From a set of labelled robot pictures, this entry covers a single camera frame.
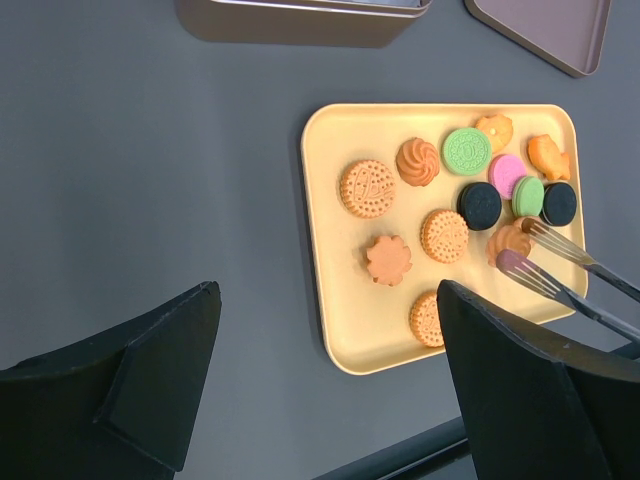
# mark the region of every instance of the table surface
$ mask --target table surface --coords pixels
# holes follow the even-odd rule
[[[313,478],[459,415],[444,355],[353,377],[319,335],[298,143],[335,102],[555,103],[578,131],[587,244],[640,280],[640,2],[615,2],[575,80],[432,9],[381,50],[209,44],[171,0],[5,2],[0,15],[0,368],[203,280],[223,313],[176,478]],[[590,298],[640,308],[594,280]],[[610,350],[584,318],[553,330]]]

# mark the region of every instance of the pink macaron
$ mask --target pink macaron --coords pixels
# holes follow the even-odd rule
[[[513,189],[520,179],[527,176],[527,169],[515,155],[499,155],[489,167],[489,182],[496,187],[500,196],[511,200]]]

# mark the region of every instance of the black cookie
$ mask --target black cookie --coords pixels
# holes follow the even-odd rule
[[[457,208],[470,230],[486,230],[500,218],[502,199],[490,183],[476,182],[462,189]]]
[[[578,200],[576,192],[568,183],[552,183],[544,189],[544,202],[542,204],[542,218],[549,225],[564,227],[569,225],[576,216]]]

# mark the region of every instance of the cookie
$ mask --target cookie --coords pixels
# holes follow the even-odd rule
[[[476,123],[476,128],[489,138],[493,153],[502,150],[513,138],[513,121],[502,114],[482,117]]]
[[[458,196],[458,213],[467,222],[469,230],[487,230],[496,224],[502,213],[500,194],[489,183],[471,183]]]
[[[347,209],[360,218],[384,215],[393,204],[396,184],[391,170],[377,160],[360,160],[342,175],[340,195]]]
[[[511,207],[516,217],[538,216],[542,210],[544,186],[539,178],[524,177],[513,190]]]
[[[433,212],[422,226],[422,248],[437,262],[458,261],[468,244],[467,224],[461,215],[451,210]]]
[[[477,128],[460,128],[444,141],[442,158],[452,173],[477,175],[491,161],[491,143]]]
[[[569,155],[560,153],[558,145],[549,135],[540,135],[529,140],[527,153],[533,166],[552,182],[571,179]]]
[[[505,225],[496,230],[487,242],[486,254],[489,265],[496,266],[498,254],[503,250],[513,250],[528,257],[531,253],[531,237],[520,228]]]
[[[444,345],[436,292],[428,292],[420,296],[413,304],[409,319],[411,332],[420,343],[427,347]]]
[[[544,189],[544,201],[540,217],[549,225],[564,227],[576,216],[578,199],[571,185],[552,183]]]
[[[516,184],[526,176],[524,163],[515,155],[497,156],[489,167],[489,182],[506,200],[511,200]]]
[[[375,283],[398,285],[402,276],[411,269],[411,250],[399,236],[382,236],[367,248],[367,270]]]
[[[440,173],[438,150],[421,138],[402,144],[396,155],[400,178],[413,187],[426,187]]]

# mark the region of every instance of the yellow tray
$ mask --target yellow tray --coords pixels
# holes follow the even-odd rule
[[[548,133],[571,158],[571,186],[578,197],[573,222],[559,231],[585,246],[576,133],[569,115],[555,105],[463,104],[335,104],[317,111],[302,136],[309,222],[315,258],[318,298],[324,342],[333,362],[353,375],[395,367],[442,353],[444,348],[422,346],[409,329],[409,311],[425,291],[442,279],[460,282],[491,302],[531,320],[544,323],[565,317],[572,310],[540,297],[489,267],[485,246],[495,228],[470,232],[469,249],[453,265],[431,260],[420,245],[420,227],[438,208],[455,210],[458,193],[475,177],[456,176],[441,165],[440,174],[427,187],[404,183],[395,166],[400,145],[421,137],[441,149],[446,135],[473,126],[482,116],[503,113],[513,119],[514,136],[500,153],[519,155],[529,173],[529,138]],[[360,159],[384,162],[395,173],[397,196],[382,217],[363,220],[347,211],[340,200],[339,180],[350,163]],[[498,225],[511,222],[504,202]],[[400,235],[412,253],[413,268],[396,287],[376,285],[364,263],[364,249],[378,235]],[[534,247],[530,258],[581,295],[587,293],[587,274],[579,267]]]

